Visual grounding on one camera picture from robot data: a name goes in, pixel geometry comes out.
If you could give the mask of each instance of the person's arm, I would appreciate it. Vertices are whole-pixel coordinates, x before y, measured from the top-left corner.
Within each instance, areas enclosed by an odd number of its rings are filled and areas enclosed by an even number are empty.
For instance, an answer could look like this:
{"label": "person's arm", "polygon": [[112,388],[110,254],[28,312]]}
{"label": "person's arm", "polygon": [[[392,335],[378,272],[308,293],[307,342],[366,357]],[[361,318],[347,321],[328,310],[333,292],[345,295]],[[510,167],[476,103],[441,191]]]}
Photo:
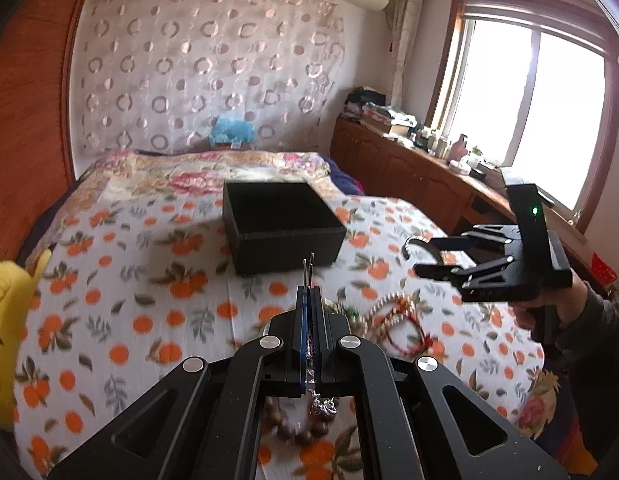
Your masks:
{"label": "person's arm", "polygon": [[555,304],[562,331],[557,348],[569,363],[569,378],[585,447],[600,461],[619,434],[619,317],[578,276],[566,290],[548,290],[537,300],[513,304],[521,326],[531,328],[526,312]]}

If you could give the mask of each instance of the yellow plush toy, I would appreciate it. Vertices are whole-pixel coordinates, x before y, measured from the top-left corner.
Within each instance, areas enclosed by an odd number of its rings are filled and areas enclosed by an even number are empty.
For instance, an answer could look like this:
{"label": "yellow plush toy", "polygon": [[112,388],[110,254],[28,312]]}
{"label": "yellow plush toy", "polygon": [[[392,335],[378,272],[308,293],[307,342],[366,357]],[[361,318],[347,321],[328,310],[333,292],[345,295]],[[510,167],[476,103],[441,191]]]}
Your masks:
{"label": "yellow plush toy", "polygon": [[0,428],[13,429],[14,369],[36,283],[51,255],[47,251],[32,278],[13,262],[0,262]]}

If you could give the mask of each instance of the triangular cutout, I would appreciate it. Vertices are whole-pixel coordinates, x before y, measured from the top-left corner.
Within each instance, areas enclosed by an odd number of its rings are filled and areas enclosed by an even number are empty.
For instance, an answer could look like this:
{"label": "triangular cutout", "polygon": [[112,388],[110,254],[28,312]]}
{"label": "triangular cutout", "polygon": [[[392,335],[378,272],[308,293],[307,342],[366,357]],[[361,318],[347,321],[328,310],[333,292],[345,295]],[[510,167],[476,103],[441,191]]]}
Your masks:
{"label": "triangular cutout", "polygon": [[163,391],[119,433],[113,435],[114,444],[139,457],[149,457],[177,396],[178,391],[174,388]]}
{"label": "triangular cutout", "polygon": [[446,386],[443,396],[471,455],[478,456],[505,443],[507,434],[456,388]]}

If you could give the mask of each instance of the black box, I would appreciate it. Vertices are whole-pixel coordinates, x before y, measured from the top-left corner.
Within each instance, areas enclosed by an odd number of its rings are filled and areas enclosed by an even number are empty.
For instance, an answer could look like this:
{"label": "black box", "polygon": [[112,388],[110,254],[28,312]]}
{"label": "black box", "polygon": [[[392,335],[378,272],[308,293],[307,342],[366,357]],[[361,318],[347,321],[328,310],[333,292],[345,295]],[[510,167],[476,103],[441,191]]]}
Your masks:
{"label": "black box", "polygon": [[333,264],[347,232],[304,182],[226,182],[223,220],[239,276]]}

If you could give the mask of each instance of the red plastic bag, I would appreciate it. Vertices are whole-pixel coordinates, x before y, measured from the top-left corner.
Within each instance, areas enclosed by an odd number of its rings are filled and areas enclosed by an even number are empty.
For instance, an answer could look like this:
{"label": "red plastic bag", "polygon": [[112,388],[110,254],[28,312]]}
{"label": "red plastic bag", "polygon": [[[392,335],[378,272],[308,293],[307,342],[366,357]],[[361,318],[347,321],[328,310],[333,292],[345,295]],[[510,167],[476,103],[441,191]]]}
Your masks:
{"label": "red plastic bag", "polygon": [[592,254],[592,273],[603,286],[615,282],[619,276],[596,253]]}

